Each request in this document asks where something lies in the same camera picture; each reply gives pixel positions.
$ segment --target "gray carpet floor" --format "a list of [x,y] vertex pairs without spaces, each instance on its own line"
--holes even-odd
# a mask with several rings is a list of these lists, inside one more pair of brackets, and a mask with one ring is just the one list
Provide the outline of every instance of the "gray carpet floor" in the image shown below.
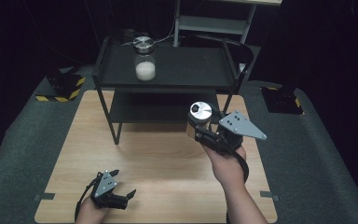
[[[78,71],[86,82],[74,101],[38,102],[32,95],[7,130],[0,148],[0,223],[35,223],[38,196],[47,186],[82,94],[94,89],[91,69]],[[277,223],[358,223],[358,189],[307,95],[296,90],[304,115],[271,114],[261,86],[279,87],[250,81],[241,95],[250,119],[268,136],[257,144],[271,192],[279,197]]]

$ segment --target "cylindrical container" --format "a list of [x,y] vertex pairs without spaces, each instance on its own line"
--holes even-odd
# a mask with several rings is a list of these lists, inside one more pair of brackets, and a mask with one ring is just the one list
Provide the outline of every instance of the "cylindrical container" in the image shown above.
[[196,102],[190,107],[188,113],[188,120],[186,126],[186,133],[189,137],[195,138],[196,130],[194,127],[199,126],[208,129],[211,121],[212,109],[211,106],[203,103]]
[[154,41],[147,36],[136,37],[133,42],[136,77],[149,81],[156,76]]

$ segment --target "jar with white contents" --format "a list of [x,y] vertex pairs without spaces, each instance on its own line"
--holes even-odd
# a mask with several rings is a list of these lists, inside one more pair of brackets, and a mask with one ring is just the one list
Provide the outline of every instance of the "jar with white contents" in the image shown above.
[[156,76],[154,41],[147,36],[133,40],[136,77],[141,81],[152,80]]

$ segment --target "human arm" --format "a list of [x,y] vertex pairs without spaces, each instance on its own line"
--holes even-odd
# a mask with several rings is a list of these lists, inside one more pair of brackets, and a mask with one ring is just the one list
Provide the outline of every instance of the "human arm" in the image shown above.
[[109,208],[99,208],[89,196],[81,204],[75,224],[100,224],[109,210]]
[[[267,223],[244,185],[243,170],[237,159],[232,156],[222,156],[204,145],[202,147],[211,159],[213,174],[225,192],[230,222],[232,224]],[[246,159],[243,147],[239,147],[237,153]]]

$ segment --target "silver lid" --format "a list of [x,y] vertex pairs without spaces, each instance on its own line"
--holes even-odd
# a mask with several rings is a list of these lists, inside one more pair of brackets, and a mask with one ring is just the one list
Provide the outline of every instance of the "silver lid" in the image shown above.
[[190,113],[194,118],[206,121],[211,117],[212,109],[206,103],[196,102],[190,107]]
[[154,50],[154,41],[148,36],[139,36],[132,41],[133,48],[137,53],[150,53]]

